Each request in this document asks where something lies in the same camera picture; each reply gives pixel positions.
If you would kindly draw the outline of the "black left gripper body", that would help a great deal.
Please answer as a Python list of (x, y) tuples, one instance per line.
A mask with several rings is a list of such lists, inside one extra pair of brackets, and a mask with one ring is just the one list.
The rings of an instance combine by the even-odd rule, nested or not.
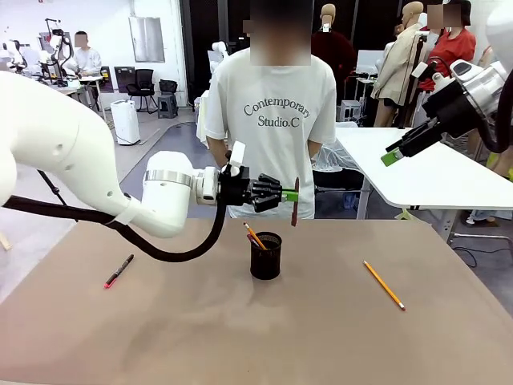
[(226, 164), (219, 174), (219, 203), (226, 206), (252, 205), (254, 199), (249, 167)]

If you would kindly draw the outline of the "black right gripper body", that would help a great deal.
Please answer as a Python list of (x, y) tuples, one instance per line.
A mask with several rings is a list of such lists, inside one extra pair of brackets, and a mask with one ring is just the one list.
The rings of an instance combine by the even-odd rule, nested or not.
[(430, 135), (463, 135), (479, 126), (479, 113), (458, 80), (451, 79), (433, 91), (422, 107), (429, 118), (426, 132)]

